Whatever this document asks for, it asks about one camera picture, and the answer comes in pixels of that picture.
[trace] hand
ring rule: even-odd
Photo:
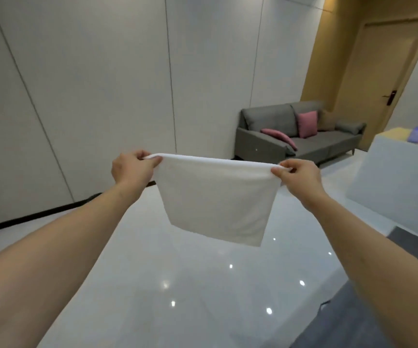
[[[138,199],[146,185],[151,180],[153,169],[161,163],[162,157],[143,160],[151,155],[145,150],[137,150],[122,153],[112,162],[111,173],[116,181],[116,186],[121,186],[124,191]]]
[[[312,162],[300,159],[288,159],[279,163],[284,168],[272,167],[271,172],[279,177],[287,186],[288,190],[311,211],[316,202],[328,198],[323,189],[320,169]]]

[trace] gray rug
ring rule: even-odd
[[[418,236],[396,227],[388,238],[418,258]],[[291,348],[337,347],[394,347],[349,281],[291,345]]]

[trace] left hand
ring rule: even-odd
[[[137,150],[122,153],[112,162],[111,173],[116,185],[124,187],[128,193],[136,193],[138,198],[151,180],[154,167],[162,161],[161,156],[143,160],[148,155],[151,155],[148,151]]]

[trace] beige pillow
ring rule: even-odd
[[[333,131],[335,130],[336,117],[333,115],[333,112],[328,112],[327,110],[320,110],[318,115],[317,122],[317,131]]]

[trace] wooden door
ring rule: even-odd
[[[368,150],[394,103],[388,97],[399,88],[418,47],[418,20],[366,24],[341,83],[334,112],[349,121],[367,123],[359,148]]]

